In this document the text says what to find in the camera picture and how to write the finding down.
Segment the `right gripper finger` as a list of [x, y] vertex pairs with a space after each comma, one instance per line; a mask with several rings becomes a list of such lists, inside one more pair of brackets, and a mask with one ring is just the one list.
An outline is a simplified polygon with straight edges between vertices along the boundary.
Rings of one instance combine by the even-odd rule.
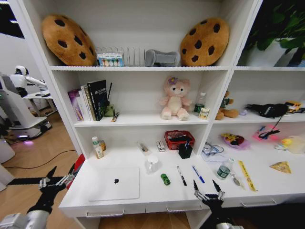
[[194, 195], [200, 200], [200, 201], [206, 201], [207, 200], [207, 196], [202, 194], [199, 189], [198, 186], [195, 182], [195, 180], [193, 180], [193, 188], [194, 188]]
[[224, 195], [225, 195], [225, 192], [223, 192], [220, 188], [220, 186], [213, 180], [213, 185], [216, 189], [216, 192], [218, 193], [218, 199], [219, 200], [223, 200], [224, 199]]

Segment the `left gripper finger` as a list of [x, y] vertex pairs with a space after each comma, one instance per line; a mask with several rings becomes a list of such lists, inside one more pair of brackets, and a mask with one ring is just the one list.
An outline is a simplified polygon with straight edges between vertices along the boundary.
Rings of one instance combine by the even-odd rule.
[[53, 181], [53, 175], [56, 171], [56, 166], [47, 173], [46, 177], [42, 178], [39, 182], [39, 189], [47, 187]]
[[60, 181], [58, 181], [56, 183], [57, 186], [61, 186], [61, 185], [65, 185], [66, 187], [69, 187], [72, 183], [72, 181], [75, 179], [75, 175], [74, 175], [74, 166], [75, 164], [73, 164], [68, 172], [67, 175], [65, 175]]

